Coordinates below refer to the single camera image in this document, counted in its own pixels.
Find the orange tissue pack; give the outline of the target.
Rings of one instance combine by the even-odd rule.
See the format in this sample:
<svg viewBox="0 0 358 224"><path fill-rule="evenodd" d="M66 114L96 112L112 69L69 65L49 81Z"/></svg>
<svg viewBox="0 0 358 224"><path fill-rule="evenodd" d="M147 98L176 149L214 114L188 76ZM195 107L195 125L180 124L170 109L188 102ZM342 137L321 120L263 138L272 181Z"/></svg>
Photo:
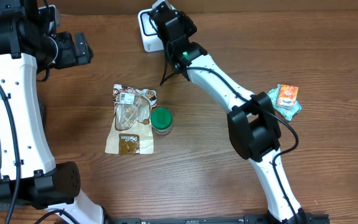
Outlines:
<svg viewBox="0 0 358 224"><path fill-rule="evenodd" d="M280 85L276 105L281 108L292 109L296 103L298 87Z"/></svg>

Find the beige snack bag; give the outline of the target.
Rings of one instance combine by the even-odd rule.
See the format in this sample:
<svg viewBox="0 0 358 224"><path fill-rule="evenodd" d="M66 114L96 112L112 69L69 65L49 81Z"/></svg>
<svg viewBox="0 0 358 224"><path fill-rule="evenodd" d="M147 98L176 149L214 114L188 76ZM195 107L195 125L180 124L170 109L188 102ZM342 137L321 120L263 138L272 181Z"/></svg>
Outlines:
<svg viewBox="0 0 358 224"><path fill-rule="evenodd" d="M157 92L115 84L112 100L114 114L105 153L153 154L151 112L157 105Z"/></svg>

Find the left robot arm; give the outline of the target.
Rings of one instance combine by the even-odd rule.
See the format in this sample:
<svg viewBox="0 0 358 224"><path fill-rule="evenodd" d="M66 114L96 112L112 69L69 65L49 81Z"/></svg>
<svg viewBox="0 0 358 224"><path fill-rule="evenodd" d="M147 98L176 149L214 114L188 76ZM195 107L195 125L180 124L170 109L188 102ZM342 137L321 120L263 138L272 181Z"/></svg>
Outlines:
<svg viewBox="0 0 358 224"><path fill-rule="evenodd" d="M57 32L58 23L54 5L0 0L0 203L67 223L107 223L104 208L82 191L78 166L56 163L45 137L37 75L93 58L85 35Z"/></svg>

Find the light green wipes packet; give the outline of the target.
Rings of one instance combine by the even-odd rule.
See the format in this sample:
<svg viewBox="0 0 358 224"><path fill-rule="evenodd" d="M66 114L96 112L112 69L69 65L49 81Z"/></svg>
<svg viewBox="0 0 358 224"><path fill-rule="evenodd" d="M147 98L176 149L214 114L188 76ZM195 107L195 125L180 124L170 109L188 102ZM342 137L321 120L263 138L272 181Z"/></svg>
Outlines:
<svg viewBox="0 0 358 224"><path fill-rule="evenodd" d="M284 84L278 84L276 88L271 89L267 94L272 101L273 108L277 110L287 121L291 121L293 117L302 110L302 106L296 99L296 103L292 109L278 107L276 105L276 101L277 101L280 85L284 85Z"/></svg>

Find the green lid jar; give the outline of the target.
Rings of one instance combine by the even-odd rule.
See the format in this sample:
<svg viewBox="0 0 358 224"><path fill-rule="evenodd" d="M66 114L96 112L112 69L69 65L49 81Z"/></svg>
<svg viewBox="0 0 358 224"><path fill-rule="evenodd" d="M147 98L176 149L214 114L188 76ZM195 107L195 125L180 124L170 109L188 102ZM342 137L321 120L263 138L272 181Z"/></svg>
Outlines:
<svg viewBox="0 0 358 224"><path fill-rule="evenodd" d="M173 117L166 108L156 108L152 111L151 124L153 130L159 135L167 135L173 128Z"/></svg>

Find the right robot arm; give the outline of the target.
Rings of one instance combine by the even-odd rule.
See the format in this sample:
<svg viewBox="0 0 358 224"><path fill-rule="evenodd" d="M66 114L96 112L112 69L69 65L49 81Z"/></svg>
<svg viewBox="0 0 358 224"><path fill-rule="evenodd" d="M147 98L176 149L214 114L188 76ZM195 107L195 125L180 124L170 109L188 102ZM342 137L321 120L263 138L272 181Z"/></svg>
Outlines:
<svg viewBox="0 0 358 224"><path fill-rule="evenodd" d="M226 112L229 140L240 157L254 168L268 202L269 223L307 223L286 177L279 139L279 118L269 96L258 95L238 85L214 62L200 44L189 38L197 28L183 12L162 1L148 13L162 41L165 62L188 81L206 91Z"/></svg>

